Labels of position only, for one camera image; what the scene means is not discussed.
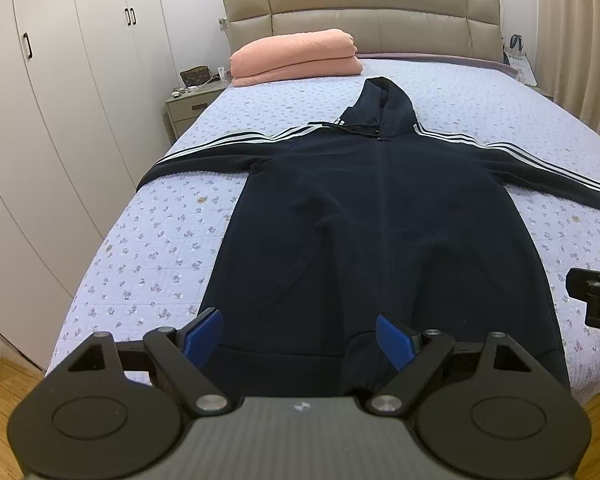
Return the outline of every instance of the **silver bolt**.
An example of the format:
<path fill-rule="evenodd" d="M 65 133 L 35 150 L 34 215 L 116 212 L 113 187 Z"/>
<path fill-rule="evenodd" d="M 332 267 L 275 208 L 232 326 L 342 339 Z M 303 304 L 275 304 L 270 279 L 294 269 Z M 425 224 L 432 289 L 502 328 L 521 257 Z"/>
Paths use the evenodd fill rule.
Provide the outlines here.
<path fill-rule="evenodd" d="M 371 400 L 371 407 L 376 412 L 394 412 L 395 410 L 399 410 L 401 406 L 402 401 L 392 395 L 380 395 Z"/>
<path fill-rule="evenodd" d="M 311 409 L 311 405 L 308 402 L 304 402 L 304 400 L 294 404 L 294 410 L 296 410 L 296 412 L 305 412 L 309 409 Z"/>
<path fill-rule="evenodd" d="M 226 398 L 217 394 L 203 395 L 196 401 L 196 406 L 203 412 L 219 412 L 224 410 L 228 404 L 229 401 Z"/>

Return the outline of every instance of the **headboard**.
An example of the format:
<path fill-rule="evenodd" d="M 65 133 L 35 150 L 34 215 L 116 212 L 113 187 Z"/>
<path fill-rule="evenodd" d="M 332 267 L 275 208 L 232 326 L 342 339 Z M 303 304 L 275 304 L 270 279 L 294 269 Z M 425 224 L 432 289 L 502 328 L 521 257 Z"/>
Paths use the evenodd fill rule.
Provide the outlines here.
<path fill-rule="evenodd" d="M 223 0 L 235 52 L 266 36 L 340 28 L 360 54 L 502 61 L 500 0 Z"/>

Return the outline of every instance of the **white quilted bedspread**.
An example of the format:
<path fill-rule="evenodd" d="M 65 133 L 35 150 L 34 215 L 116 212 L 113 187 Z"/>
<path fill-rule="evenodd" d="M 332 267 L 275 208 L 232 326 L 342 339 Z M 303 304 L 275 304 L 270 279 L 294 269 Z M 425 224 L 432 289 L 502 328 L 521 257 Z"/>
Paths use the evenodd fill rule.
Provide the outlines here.
<path fill-rule="evenodd" d="M 368 77 L 392 79 L 426 128 L 507 140 L 600 181 L 600 137 L 531 89 L 493 70 L 366 59 L 360 76 L 229 87 L 180 138 L 180 150 L 245 128 L 275 134 L 308 121 L 333 121 Z M 98 250 L 69 309 L 51 368 L 91 332 L 133 340 L 198 312 L 245 174 L 181 173 L 144 186 Z M 546 269 L 574 396 L 600 391 L 600 330 L 584 325 L 585 305 L 569 298 L 570 267 L 600 269 L 600 211 L 509 188 Z"/>

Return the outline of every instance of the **beige curtain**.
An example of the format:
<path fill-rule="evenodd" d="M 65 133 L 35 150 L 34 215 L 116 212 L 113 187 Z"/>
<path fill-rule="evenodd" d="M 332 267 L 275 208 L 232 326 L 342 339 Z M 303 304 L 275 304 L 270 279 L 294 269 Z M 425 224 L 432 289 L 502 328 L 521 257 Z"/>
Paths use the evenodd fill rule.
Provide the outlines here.
<path fill-rule="evenodd" d="M 538 0 L 538 86 L 600 134 L 600 0 Z"/>

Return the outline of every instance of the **wardrobe door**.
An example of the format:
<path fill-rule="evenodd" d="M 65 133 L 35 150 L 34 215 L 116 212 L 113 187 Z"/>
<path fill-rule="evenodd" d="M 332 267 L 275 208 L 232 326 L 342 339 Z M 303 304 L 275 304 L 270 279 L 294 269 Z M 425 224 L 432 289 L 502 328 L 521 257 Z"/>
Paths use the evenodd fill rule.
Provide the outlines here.
<path fill-rule="evenodd" d="M 125 0 L 75 0 L 98 92 L 120 152 L 137 184 L 169 149 L 151 106 Z"/>
<path fill-rule="evenodd" d="M 0 0 L 0 196 L 45 265 L 73 294 L 102 237 L 46 130 L 24 64 L 27 43 L 20 40 L 13 1 Z"/>
<path fill-rule="evenodd" d="M 25 65 L 42 117 L 75 190 L 106 236 L 134 195 L 91 75 L 74 0 L 13 0 Z"/>
<path fill-rule="evenodd" d="M 152 92 L 152 107 L 158 115 L 166 112 L 164 102 L 180 83 L 164 26 L 160 0 L 126 0 L 132 9 L 132 31 L 136 39 L 142 72 Z"/>
<path fill-rule="evenodd" d="M 71 300 L 0 197 L 0 334 L 47 368 Z"/>

